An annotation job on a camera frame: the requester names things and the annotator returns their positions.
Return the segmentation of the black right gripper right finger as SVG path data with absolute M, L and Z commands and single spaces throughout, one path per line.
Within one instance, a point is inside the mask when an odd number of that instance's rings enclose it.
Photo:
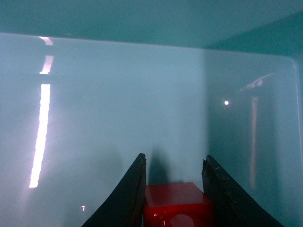
M 211 156 L 203 161 L 204 194 L 214 203 L 217 227 L 281 227 Z

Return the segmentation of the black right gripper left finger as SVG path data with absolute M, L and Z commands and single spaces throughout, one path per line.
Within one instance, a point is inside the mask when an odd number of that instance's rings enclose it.
M 146 187 L 146 157 L 140 153 L 84 227 L 140 227 Z

